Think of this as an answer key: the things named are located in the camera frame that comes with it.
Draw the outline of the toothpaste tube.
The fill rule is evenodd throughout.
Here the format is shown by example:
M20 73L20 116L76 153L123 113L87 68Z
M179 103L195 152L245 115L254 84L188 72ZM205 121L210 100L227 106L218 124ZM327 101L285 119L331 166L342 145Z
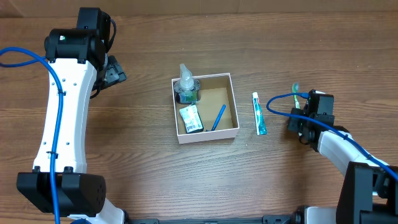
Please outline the toothpaste tube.
M254 117L255 117L255 123L256 123L256 133L257 135L266 135L267 134L267 129L266 125L264 122L264 117L262 114L262 108L259 103L259 96L257 92L252 93L252 103L253 103L253 108L254 108Z

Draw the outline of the clear soap dispenser bottle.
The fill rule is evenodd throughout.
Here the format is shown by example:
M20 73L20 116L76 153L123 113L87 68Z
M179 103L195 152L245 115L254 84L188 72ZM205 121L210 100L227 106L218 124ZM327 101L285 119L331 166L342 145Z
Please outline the clear soap dispenser bottle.
M200 100L200 87L200 81L181 63L180 79L174 83L175 101L182 105L195 104Z

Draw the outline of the blue disposable razor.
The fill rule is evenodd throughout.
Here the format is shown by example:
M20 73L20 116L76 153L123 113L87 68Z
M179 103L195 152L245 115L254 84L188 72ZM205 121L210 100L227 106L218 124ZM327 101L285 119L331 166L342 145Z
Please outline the blue disposable razor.
M220 112L218 113L218 115L217 115L217 117L215 119L215 122L213 123L213 126L210 129L210 131L215 131L216 130L216 128L217 128L217 126L218 126L218 124L219 124L219 122L220 122L220 120L222 118L222 115L223 115L225 109L226 109L226 105L222 105L222 107L220 109Z

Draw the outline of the green soap packet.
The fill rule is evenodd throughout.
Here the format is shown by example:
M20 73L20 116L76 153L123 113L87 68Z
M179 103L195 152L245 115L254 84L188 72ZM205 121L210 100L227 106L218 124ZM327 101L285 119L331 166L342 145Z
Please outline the green soap packet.
M196 105L190 105L179 109L179 113L184 122L187 134L199 133L204 130L204 126Z

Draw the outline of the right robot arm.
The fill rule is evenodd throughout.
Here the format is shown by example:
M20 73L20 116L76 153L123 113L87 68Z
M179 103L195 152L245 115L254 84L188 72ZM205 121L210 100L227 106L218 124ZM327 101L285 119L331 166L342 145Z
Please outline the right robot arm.
M293 108L288 129L329 159L344 181L335 208L303 206L287 223L397 223L397 167L359 149L328 111Z

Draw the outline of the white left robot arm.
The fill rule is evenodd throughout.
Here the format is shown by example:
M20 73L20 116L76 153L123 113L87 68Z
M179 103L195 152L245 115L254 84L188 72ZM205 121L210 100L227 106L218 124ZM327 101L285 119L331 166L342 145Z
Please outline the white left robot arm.
M85 135L90 100L103 88L125 80L108 55L116 31L83 25L54 29L45 55L32 54L49 73L49 97L39 151L30 172L17 176L18 191L55 223L126 223L126 212L106 197L106 182L87 172Z

